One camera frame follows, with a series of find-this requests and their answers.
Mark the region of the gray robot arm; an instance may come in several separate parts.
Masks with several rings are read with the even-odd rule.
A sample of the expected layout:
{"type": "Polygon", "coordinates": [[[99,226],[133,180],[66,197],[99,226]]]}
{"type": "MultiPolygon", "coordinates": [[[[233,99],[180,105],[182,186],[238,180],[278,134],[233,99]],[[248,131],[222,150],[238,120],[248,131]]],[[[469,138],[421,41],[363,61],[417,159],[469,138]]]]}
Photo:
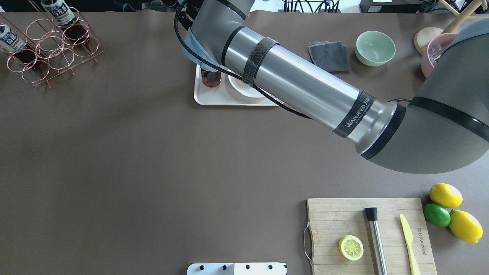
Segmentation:
{"type": "Polygon", "coordinates": [[[243,25],[251,0],[203,0],[184,54],[330,128],[381,167],[413,174],[454,171],[488,151],[488,19],[461,30],[410,103],[382,102],[243,25]]]}

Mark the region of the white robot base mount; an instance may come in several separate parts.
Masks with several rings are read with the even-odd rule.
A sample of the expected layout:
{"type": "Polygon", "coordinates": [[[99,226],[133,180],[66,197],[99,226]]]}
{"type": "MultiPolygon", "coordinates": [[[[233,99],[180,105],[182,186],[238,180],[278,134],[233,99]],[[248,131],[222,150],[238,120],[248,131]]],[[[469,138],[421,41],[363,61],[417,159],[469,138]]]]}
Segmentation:
{"type": "Polygon", "coordinates": [[[287,275],[288,267],[281,262],[194,263],[187,275],[287,275]]]}

